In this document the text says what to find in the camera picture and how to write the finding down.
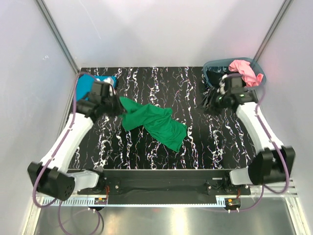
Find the green t-shirt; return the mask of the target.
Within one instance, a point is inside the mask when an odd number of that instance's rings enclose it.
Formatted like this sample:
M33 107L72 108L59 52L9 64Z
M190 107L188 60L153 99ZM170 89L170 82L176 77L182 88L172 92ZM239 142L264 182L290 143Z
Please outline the green t-shirt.
M125 113L121 115L125 131L140 126L167 148L179 152L187 136L187 126L172 119L172 109L152 104L142 105L127 97L120 97Z

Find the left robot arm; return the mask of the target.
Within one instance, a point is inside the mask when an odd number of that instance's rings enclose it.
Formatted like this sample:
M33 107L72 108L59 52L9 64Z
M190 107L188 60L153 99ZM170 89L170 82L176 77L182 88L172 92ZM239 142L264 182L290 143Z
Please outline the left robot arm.
M33 196L42 193L61 201L74 192L89 188L100 194L105 181L98 170L80 170L69 173L70 161L84 136L103 115L116 117L123 111L114 89L114 81L96 79L91 90L75 100L73 112L68 117L60 136L48 153L38 162L31 162L27 173L33 185Z

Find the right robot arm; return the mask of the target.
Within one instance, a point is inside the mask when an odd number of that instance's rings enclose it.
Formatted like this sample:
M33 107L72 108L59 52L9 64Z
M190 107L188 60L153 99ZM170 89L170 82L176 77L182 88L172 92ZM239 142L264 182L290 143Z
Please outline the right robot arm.
M238 88L222 94L211 88L201 104L211 115L232 109L244 124L255 147L256 156L250 165L230 171L229 178L222 181L224 192L233 194L240 185L289 183L295 150L284 146L276 137L259 110L260 101L254 91Z

